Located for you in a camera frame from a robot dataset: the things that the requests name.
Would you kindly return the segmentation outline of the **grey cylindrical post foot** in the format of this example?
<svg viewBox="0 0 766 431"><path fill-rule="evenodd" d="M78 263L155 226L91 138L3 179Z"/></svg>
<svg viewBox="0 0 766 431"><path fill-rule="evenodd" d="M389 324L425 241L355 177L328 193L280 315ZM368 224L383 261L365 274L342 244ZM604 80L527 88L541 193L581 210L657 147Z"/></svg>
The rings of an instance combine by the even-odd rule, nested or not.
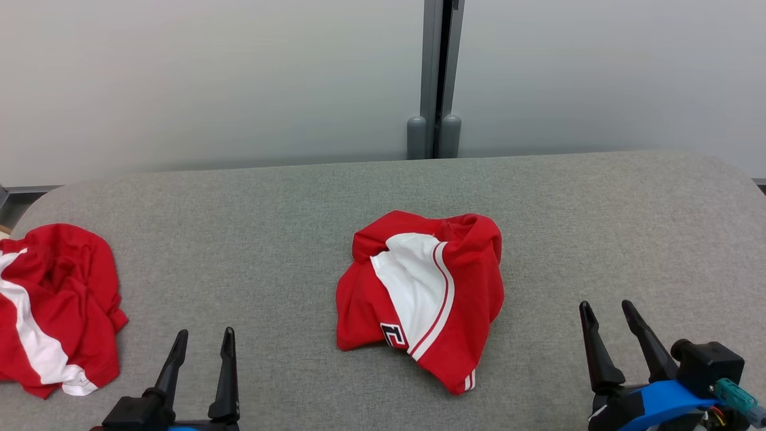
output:
<svg viewBox="0 0 766 431"><path fill-rule="evenodd" d="M427 156L428 123L424 117L411 117L406 123L407 159L425 159Z"/></svg>
<svg viewBox="0 0 766 431"><path fill-rule="evenodd" d="M446 115L440 121L437 157L439 159L457 158L459 153L461 118L454 114Z"/></svg>

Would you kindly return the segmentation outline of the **grey metal partition post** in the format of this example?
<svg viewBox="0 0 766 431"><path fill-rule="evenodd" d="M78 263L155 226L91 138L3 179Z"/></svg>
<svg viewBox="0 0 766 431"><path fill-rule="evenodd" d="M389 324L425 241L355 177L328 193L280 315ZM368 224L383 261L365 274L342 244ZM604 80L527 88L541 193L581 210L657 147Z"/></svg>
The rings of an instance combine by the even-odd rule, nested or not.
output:
<svg viewBox="0 0 766 431"><path fill-rule="evenodd" d="M440 121L446 115L454 114L452 106L465 2L424 1L420 112L417 116L424 117L428 123L425 159L438 159Z"/></svg>

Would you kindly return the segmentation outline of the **red white sports shorts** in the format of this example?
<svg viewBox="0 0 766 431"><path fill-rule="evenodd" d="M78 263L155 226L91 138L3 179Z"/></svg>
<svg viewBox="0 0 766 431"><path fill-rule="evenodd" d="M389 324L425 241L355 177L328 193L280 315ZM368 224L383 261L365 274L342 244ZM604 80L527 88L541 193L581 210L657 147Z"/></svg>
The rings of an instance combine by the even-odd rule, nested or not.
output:
<svg viewBox="0 0 766 431"><path fill-rule="evenodd" d="M118 273L107 242L73 224L0 240L0 383L48 398L117 379Z"/></svg>

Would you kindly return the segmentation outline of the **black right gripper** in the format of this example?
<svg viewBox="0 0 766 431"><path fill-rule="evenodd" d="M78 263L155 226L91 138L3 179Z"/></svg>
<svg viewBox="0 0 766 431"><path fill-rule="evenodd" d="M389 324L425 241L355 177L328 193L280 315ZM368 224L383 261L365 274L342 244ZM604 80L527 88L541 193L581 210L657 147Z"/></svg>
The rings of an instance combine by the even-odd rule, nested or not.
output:
<svg viewBox="0 0 766 431"><path fill-rule="evenodd" d="M679 367L656 333L629 300L622 300L622 311L629 330L639 341L648 365L650 384L675 380ZM646 386L623 387L625 376L615 366L599 333L600 325L588 301L579 305L586 365L594 396L589 431L653 431L642 423L646 416L643 395Z"/></svg>

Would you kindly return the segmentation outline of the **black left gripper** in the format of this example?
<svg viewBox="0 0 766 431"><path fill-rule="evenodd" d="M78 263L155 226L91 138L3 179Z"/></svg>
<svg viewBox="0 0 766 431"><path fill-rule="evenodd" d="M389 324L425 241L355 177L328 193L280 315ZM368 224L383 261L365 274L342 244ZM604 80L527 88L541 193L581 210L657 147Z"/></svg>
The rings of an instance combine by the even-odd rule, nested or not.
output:
<svg viewBox="0 0 766 431"><path fill-rule="evenodd" d="M177 421L173 410L180 368L186 359L189 331L178 332L153 387L141 397L121 398L101 425L90 431L241 431L235 330L226 327L220 350L221 368L210 420Z"/></svg>

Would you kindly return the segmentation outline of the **red white basketball jersey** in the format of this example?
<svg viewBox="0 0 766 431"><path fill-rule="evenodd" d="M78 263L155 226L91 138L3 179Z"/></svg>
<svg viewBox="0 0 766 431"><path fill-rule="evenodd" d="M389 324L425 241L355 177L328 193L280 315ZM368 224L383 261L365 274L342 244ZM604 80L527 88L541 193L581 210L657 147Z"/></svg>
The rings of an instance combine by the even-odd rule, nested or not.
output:
<svg viewBox="0 0 766 431"><path fill-rule="evenodd" d="M385 342L452 395L473 390L505 300L500 263L501 232L484 215L382 216L353 237L336 288L337 346Z"/></svg>

